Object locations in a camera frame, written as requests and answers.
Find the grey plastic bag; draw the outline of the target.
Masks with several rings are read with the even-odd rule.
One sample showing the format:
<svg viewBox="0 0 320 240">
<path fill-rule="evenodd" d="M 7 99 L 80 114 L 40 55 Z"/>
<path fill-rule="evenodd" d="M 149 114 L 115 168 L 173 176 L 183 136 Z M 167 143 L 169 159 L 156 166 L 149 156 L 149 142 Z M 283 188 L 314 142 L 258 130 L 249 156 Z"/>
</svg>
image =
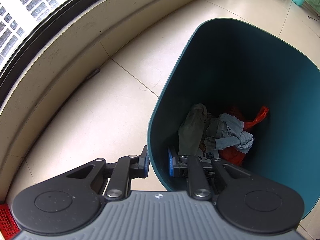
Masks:
<svg viewBox="0 0 320 240">
<path fill-rule="evenodd" d="M 204 145 L 207 152 L 216 152 L 234 147 L 247 154 L 253 145 L 253 135 L 244 131 L 244 122 L 235 116 L 223 113 L 212 118 L 206 129 Z"/>
</svg>

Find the red plastic bag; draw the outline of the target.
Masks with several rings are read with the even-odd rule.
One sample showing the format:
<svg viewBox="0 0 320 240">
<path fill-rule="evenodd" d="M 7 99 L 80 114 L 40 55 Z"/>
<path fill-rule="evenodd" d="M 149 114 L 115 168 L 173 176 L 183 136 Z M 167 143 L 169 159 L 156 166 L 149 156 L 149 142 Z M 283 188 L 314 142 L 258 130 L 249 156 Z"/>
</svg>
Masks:
<svg viewBox="0 0 320 240">
<path fill-rule="evenodd" d="M 253 121 L 244 122 L 244 131 L 250 132 L 252 127 L 262 122 L 267 117 L 268 112 L 269 108 L 262 106 Z M 231 114 L 237 117 L 240 121 L 244 121 L 242 114 L 236 108 L 231 110 Z M 219 150 L 219 155 L 223 160 L 226 160 L 237 166 L 241 166 L 245 158 L 245 154 L 236 150 L 235 146 L 225 148 L 224 150 Z"/>
</svg>

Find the red plastic crate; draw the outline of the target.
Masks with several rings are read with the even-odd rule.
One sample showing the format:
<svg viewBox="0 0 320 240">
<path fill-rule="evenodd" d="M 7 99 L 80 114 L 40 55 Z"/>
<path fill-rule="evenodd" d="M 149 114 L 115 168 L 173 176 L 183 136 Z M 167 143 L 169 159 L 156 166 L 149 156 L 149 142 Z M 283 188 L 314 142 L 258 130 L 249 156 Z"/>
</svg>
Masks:
<svg viewBox="0 0 320 240">
<path fill-rule="evenodd" d="M 7 204 L 0 205 L 0 227 L 4 239 L 11 239 L 20 231 Z"/>
</svg>

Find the black window frame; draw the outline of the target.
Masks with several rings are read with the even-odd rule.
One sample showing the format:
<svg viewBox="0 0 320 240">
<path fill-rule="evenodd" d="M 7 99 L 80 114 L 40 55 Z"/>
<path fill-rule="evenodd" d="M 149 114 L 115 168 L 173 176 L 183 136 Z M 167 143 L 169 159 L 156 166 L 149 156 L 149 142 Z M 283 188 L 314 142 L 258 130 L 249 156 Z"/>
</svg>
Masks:
<svg viewBox="0 0 320 240">
<path fill-rule="evenodd" d="M 99 0 L 67 0 L 33 28 L 1 70 L 1 103 L 23 70 L 50 39 L 97 1 Z"/>
</svg>

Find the dark green trash bin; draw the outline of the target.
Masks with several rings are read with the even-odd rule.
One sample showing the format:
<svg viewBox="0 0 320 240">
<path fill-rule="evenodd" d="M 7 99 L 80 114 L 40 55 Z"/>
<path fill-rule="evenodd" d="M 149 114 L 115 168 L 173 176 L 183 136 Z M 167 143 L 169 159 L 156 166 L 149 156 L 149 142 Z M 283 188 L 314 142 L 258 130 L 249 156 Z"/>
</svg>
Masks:
<svg viewBox="0 0 320 240">
<path fill-rule="evenodd" d="M 193 105 L 216 118 L 228 113 L 252 121 L 245 169 L 296 190 L 309 213 L 319 200 L 319 69 L 281 39 L 245 22 L 216 18 L 201 24 L 175 64 L 151 116 L 148 150 L 169 191 L 185 180 L 169 175 L 168 147 Z"/>
</svg>

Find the white printed wrapper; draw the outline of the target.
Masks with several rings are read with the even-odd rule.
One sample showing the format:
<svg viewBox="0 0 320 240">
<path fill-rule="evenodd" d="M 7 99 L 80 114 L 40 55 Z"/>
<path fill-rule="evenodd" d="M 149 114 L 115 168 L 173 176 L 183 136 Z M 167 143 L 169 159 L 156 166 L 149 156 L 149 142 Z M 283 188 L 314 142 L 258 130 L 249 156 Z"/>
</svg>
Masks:
<svg viewBox="0 0 320 240">
<path fill-rule="evenodd" d="M 204 142 L 201 142 L 196 152 L 196 156 L 200 162 L 210 163 L 212 159 L 219 158 L 219 152 L 217 150 L 208 151 Z"/>
</svg>

